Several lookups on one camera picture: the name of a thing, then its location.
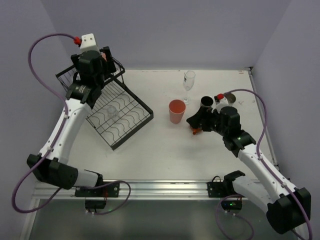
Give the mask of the orange ceramic cup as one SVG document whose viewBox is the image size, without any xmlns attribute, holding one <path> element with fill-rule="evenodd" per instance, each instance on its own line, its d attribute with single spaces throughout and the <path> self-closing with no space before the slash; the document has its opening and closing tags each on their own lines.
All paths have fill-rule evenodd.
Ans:
<svg viewBox="0 0 320 240">
<path fill-rule="evenodd" d="M 192 134 L 197 135 L 202 132 L 201 128 L 191 128 Z"/>
</svg>

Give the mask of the pink ceramic mug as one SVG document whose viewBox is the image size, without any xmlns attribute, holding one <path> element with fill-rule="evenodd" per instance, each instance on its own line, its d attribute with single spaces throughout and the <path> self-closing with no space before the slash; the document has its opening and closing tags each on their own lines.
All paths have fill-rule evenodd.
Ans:
<svg viewBox="0 0 320 240">
<path fill-rule="evenodd" d="M 100 55 L 106 62 L 108 61 L 107 57 L 106 57 L 106 54 L 103 51 L 100 52 Z"/>
</svg>

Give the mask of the pink plastic cup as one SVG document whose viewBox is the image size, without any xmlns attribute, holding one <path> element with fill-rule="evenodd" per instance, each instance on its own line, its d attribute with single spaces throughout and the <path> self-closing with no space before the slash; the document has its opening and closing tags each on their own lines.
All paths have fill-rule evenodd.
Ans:
<svg viewBox="0 0 320 240">
<path fill-rule="evenodd" d="M 169 119 L 173 124 L 178 124 L 181 122 L 182 117 L 186 111 L 185 103 L 180 99 L 172 100 L 169 105 Z"/>
</svg>

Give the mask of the white and brown tumbler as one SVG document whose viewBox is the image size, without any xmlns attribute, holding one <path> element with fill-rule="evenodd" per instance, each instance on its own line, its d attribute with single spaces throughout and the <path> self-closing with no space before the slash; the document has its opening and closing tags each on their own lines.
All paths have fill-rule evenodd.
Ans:
<svg viewBox="0 0 320 240">
<path fill-rule="evenodd" d="M 236 102 L 236 96 L 233 94 L 233 93 L 228 93 L 228 94 L 226 94 L 225 95 L 225 98 L 226 98 L 226 100 L 227 100 L 227 102 L 228 102 L 228 105 L 229 106 L 233 106 L 234 105 L 234 103 Z"/>
</svg>

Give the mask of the clear champagne flute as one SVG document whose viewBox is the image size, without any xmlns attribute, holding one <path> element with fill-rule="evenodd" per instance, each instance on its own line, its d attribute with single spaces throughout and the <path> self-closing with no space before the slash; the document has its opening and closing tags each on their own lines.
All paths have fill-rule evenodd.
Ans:
<svg viewBox="0 0 320 240">
<path fill-rule="evenodd" d="M 195 83 L 196 73 L 192 70 L 188 70 L 184 73 L 183 77 L 183 87 L 186 90 L 186 95 L 183 99 L 184 103 L 188 105 L 190 103 L 190 98 L 188 97 L 188 92 L 193 88 Z"/>
</svg>

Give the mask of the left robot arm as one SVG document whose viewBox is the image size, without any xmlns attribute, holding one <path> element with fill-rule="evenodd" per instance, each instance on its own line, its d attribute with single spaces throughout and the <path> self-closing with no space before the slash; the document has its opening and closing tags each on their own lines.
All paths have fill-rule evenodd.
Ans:
<svg viewBox="0 0 320 240">
<path fill-rule="evenodd" d="M 37 155 L 29 155 L 27 165 L 40 182 L 66 190 L 91 189 L 102 184 L 102 175 L 68 165 L 69 156 L 80 127 L 116 67 L 108 46 L 74 54 L 71 60 L 76 72 L 63 98 L 64 109 L 48 141 Z"/>
</svg>

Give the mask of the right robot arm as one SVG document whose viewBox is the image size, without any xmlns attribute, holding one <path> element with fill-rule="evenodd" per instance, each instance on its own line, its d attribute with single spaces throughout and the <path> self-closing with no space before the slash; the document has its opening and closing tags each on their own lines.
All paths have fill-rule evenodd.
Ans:
<svg viewBox="0 0 320 240">
<path fill-rule="evenodd" d="M 223 180 L 229 195 L 242 195 L 254 203 L 279 234 L 309 224 L 311 194 L 304 187 L 297 188 L 265 158 L 254 138 L 242 129 L 240 119 L 236 108 L 225 106 L 221 110 L 201 107 L 186 121 L 192 129 L 221 135 L 225 147 L 259 180 L 256 184 L 243 172 L 234 171 Z"/>
</svg>

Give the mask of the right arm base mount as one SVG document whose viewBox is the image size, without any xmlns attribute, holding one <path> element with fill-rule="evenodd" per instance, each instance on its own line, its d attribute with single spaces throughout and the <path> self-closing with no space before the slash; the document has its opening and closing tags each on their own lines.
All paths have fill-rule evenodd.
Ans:
<svg viewBox="0 0 320 240">
<path fill-rule="evenodd" d="M 240 170 L 233 171 L 223 178 L 216 175 L 211 181 L 206 183 L 207 194 L 209 198 L 225 198 L 231 195 L 237 195 L 232 185 L 233 181 L 238 177 L 245 176 Z M 242 209 L 243 203 L 241 197 L 236 197 L 236 200 L 223 200 L 220 204 L 223 210 L 230 211 L 240 211 Z"/>
</svg>

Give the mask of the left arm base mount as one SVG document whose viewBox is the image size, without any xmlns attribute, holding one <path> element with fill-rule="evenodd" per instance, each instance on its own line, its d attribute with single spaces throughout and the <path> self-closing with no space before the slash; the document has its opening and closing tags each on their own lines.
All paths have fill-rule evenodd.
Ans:
<svg viewBox="0 0 320 240">
<path fill-rule="evenodd" d="M 124 184 L 128 187 L 128 194 L 125 200 L 113 209 L 107 210 L 105 212 L 98 212 L 98 209 L 105 208 L 107 204 L 107 198 L 109 196 L 112 196 L 112 194 L 116 192 L 114 188 L 117 188 L 118 192 L 120 191 L 121 184 Z M 124 180 L 104 182 L 102 174 L 90 170 L 80 171 L 73 187 L 76 188 L 76 197 L 103 198 L 103 200 L 85 201 L 85 210 L 93 216 L 103 216 L 119 210 L 126 205 L 132 192 L 132 188 L 128 182 Z"/>
</svg>

